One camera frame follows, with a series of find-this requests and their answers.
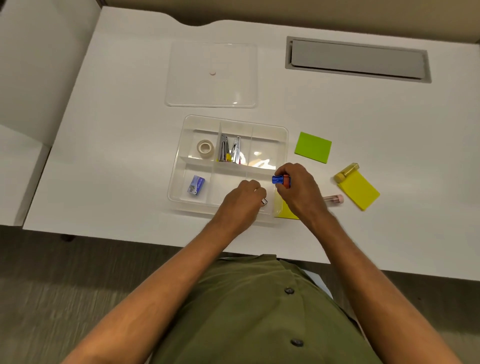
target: person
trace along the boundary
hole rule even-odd
[[[217,256],[255,221],[266,190],[242,181],[203,230],[108,313],[65,364],[460,363],[353,243],[300,164],[278,193],[322,245],[358,327],[296,265]]]

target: forearm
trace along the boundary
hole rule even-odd
[[[232,240],[213,223],[115,307],[65,364],[142,364],[193,285]]]
[[[338,273],[365,335],[384,363],[460,363],[428,321],[353,243],[334,217],[318,219],[311,230]]]

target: button-up shirt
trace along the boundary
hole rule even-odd
[[[301,269],[262,255],[216,261],[177,312],[151,363],[381,361]]]

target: floor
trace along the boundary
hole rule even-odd
[[[59,363],[177,247],[0,226],[2,364]],[[351,309],[328,264],[301,262]],[[466,364],[480,363],[480,282],[385,272]]]

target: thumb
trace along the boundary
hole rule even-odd
[[[276,190],[278,191],[278,194],[284,199],[284,201],[286,201],[287,188],[285,188],[285,186],[282,185],[281,183],[276,183],[275,187],[276,187]]]

